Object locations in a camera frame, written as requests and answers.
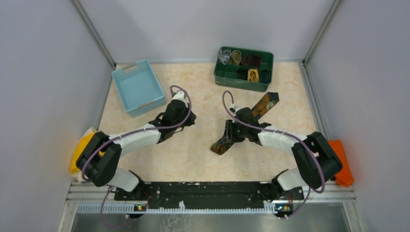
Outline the brown blue floral tie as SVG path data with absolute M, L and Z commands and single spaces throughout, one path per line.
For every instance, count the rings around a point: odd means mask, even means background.
M 271 108 L 273 108 L 279 102 L 279 95 L 277 92 L 267 92 L 263 95 L 263 97 L 256 103 L 252 108 L 252 113 L 254 116 L 257 116 L 259 119 L 262 118 Z M 229 108 L 239 107 L 236 106 L 234 103 L 231 103 L 230 107 L 225 107 L 228 114 L 234 118 L 234 115 L 229 112 Z M 258 127 L 254 127 L 250 124 L 245 124 L 239 119 L 235 119 L 238 123 L 243 125 L 249 126 L 254 129 L 260 129 Z M 229 145 L 227 142 L 224 142 L 224 134 L 223 136 L 215 142 L 211 147 L 210 150 L 218 155 L 224 154 L 228 149 L 230 149 L 233 145 Z

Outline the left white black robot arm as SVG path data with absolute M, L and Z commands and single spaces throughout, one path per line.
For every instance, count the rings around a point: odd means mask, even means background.
M 145 193 L 142 180 L 132 171 L 119 168 L 119 160 L 130 152 L 164 142 L 177 130 L 193 125 L 195 119 L 186 100 L 171 100 L 165 112 L 140 129 L 122 134 L 107 135 L 102 131 L 91 134 L 77 147 L 80 155 L 75 164 L 81 171 L 80 180 L 97 187 L 122 189 L 133 200 L 141 199 Z

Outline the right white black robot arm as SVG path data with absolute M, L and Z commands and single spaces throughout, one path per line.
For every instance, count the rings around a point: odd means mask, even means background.
M 327 139 L 315 131 L 309 135 L 295 135 L 279 130 L 269 123 L 260 124 L 250 108 L 230 108 L 234 131 L 229 133 L 241 140 L 248 139 L 260 146 L 273 147 L 293 155 L 297 167 L 287 169 L 272 179 L 272 192 L 285 199 L 294 188 L 310 187 L 324 191 L 325 182 L 339 173 L 343 164 Z

